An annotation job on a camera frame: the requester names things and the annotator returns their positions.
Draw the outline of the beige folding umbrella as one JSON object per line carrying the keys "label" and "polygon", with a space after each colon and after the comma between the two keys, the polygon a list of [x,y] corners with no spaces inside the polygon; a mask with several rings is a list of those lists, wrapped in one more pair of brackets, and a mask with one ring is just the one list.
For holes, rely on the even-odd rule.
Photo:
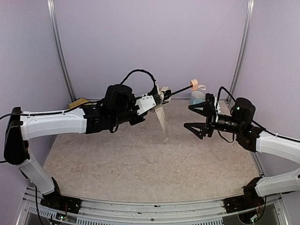
{"label": "beige folding umbrella", "polygon": [[[189,82],[189,85],[187,87],[184,87],[182,89],[179,89],[177,91],[172,91],[171,93],[171,96],[169,98],[169,101],[167,103],[169,103],[171,101],[171,97],[173,95],[177,95],[181,92],[184,92],[188,89],[191,89],[191,91],[198,91],[198,90],[206,90],[207,87],[204,85],[204,84],[199,84],[198,80],[197,79],[193,79]],[[169,87],[159,87],[156,82],[154,82],[154,87],[153,87],[153,92],[154,93],[157,93],[159,90],[171,90]],[[156,116],[157,116],[157,119],[161,125],[161,128],[163,130],[163,142],[167,142],[169,137],[168,137],[168,129],[167,129],[167,121],[166,121],[166,116],[165,116],[165,112],[164,112],[164,108],[163,108],[163,105],[162,104],[161,106],[158,106],[157,108],[155,108],[154,111]]]}

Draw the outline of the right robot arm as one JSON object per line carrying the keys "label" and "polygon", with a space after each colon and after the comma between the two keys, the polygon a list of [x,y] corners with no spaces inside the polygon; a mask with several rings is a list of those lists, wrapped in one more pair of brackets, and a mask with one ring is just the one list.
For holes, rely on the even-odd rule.
{"label": "right robot arm", "polygon": [[[300,142],[292,138],[268,132],[254,126],[255,106],[246,98],[239,97],[231,109],[231,114],[220,114],[217,99],[206,94],[205,101],[189,105],[189,110],[206,118],[205,123],[185,123],[184,127],[198,138],[212,137],[214,131],[228,132],[236,137],[238,144],[251,152],[267,153],[300,162]],[[256,177],[244,188],[244,196],[264,197],[266,195],[288,193],[300,189],[299,169],[271,177]]]}

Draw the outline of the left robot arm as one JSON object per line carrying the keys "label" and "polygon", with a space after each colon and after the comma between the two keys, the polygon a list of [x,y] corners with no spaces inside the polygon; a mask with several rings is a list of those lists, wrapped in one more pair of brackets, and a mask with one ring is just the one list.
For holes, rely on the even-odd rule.
{"label": "left robot arm", "polygon": [[110,85],[99,101],[80,104],[73,109],[52,112],[22,112],[15,107],[10,114],[4,142],[4,159],[16,165],[44,195],[60,195],[59,187],[29,153],[28,141],[60,134],[93,134],[104,130],[114,133],[122,123],[131,126],[145,120],[149,110],[158,109],[171,96],[168,87],[155,86],[151,92],[135,97],[123,84]]}

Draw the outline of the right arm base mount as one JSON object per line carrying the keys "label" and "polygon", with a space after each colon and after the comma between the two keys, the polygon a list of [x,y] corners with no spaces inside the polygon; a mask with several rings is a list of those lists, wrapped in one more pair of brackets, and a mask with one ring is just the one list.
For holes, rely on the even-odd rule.
{"label": "right arm base mount", "polygon": [[262,179],[262,176],[253,178],[247,185],[243,187],[243,194],[228,197],[223,200],[226,213],[233,213],[242,210],[248,210],[251,208],[264,205],[266,200],[264,197],[258,195],[255,190],[257,182]]}

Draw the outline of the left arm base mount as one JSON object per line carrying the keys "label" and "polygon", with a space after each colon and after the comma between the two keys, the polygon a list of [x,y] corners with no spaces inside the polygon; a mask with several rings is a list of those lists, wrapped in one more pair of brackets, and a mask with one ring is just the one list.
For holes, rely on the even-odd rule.
{"label": "left arm base mount", "polygon": [[40,204],[51,209],[64,211],[65,213],[78,214],[82,200],[70,196],[65,196],[60,193],[57,181],[51,177],[54,184],[54,191],[50,194],[43,195]]}

